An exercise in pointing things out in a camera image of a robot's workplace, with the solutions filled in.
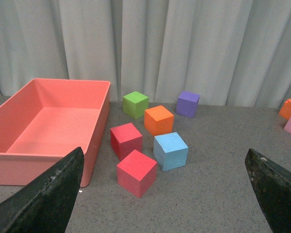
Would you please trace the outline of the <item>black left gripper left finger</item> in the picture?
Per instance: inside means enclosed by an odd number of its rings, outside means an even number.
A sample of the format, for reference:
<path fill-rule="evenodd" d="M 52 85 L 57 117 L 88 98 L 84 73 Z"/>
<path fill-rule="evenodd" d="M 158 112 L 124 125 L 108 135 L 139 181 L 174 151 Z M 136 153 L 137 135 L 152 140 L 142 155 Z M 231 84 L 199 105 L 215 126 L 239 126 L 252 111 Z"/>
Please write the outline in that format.
<path fill-rule="evenodd" d="M 0 203 L 0 233 L 63 233 L 81 186 L 80 147 Z"/>

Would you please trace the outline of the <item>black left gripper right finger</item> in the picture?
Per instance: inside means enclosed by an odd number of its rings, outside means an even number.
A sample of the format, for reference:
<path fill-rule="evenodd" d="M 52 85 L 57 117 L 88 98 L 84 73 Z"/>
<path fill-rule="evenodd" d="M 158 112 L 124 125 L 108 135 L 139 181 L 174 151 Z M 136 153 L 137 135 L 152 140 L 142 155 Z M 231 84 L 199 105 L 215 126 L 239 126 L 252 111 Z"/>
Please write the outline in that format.
<path fill-rule="evenodd" d="M 291 172 L 249 149 L 245 167 L 259 206 L 274 233 L 291 233 Z"/>

